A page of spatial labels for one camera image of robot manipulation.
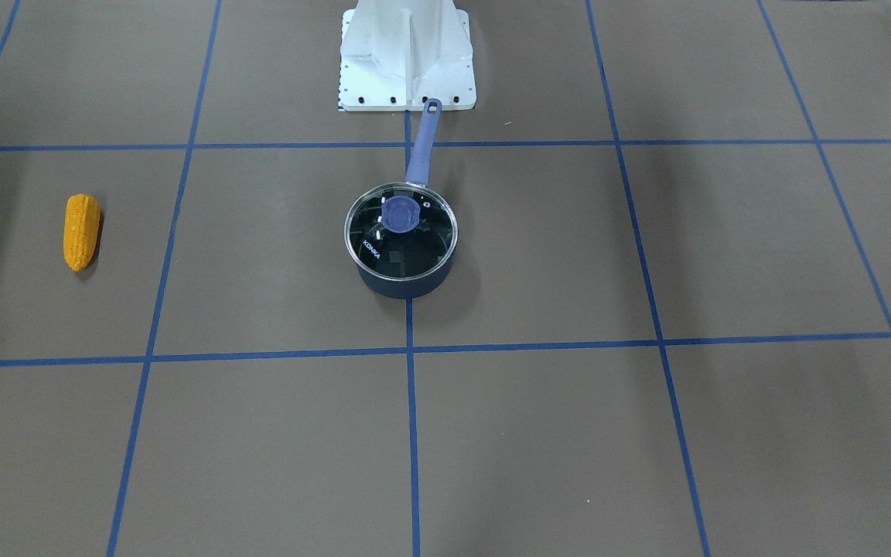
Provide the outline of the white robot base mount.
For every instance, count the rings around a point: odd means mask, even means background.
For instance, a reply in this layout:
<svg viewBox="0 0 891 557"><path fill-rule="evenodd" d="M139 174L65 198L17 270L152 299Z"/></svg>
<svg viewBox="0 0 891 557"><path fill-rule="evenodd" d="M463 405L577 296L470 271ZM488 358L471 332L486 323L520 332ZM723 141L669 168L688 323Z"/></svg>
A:
<svg viewBox="0 0 891 557"><path fill-rule="evenodd" d="M447 111L477 105L473 35L452 1L360 1L340 18L337 107L420 111L436 98Z"/></svg>

